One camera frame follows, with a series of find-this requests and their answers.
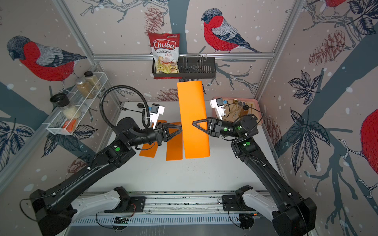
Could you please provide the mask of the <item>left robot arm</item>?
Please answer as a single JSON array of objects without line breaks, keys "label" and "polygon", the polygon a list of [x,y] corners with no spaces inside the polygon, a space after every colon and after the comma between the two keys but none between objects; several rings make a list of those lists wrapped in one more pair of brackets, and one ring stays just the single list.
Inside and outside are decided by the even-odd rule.
[{"label": "left robot arm", "polygon": [[78,171],[62,183],[48,190],[38,189],[30,195],[36,222],[44,236],[55,236],[67,228],[78,214],[72,203],[101,178],[122,167],[135,154],[135,147],[143,144],[161,145],[182,132],[180,125],[160,123],[140,129],[133,118],[121,119],[112,129],[116,139],[99,151],[91,165]]}]

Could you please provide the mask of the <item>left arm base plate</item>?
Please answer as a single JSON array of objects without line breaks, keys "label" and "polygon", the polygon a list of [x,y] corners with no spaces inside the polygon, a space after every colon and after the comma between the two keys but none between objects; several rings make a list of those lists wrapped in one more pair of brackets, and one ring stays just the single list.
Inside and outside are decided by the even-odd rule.
[{"label": "left arm base plate", "polygon": [[105,210],[104,213],[138,213],[143,212],[146,197],[126,197],[121,198],[120,203],[112,210]]}]

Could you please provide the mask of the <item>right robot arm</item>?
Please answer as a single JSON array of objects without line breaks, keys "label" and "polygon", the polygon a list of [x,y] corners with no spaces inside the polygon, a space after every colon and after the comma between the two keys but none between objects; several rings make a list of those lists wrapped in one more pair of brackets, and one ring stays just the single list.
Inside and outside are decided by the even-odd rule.
[{"label": "right robot arm", "polygon": [[315,228],[317,206],[311,198],[304,199],[284,180],[265,157],[254,140],[258,119],[245,115],[233,122],[214,117],[193,121],[193,126],[211,137],[232,137],[231,148],[259,178],[271,198],[245,185],[235,192],[240,207],[256,210],[270,222],[280,236],[304,236]]}]

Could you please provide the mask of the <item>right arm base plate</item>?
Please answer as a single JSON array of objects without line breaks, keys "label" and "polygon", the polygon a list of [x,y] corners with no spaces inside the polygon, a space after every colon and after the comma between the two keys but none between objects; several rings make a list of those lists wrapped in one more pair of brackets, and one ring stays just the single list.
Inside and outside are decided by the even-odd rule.
[{"label": "right arm base plate", "polygon": [[235,195],[222,195],[219,203],[222,204],[223,211],[256,211],[237,200]]}]

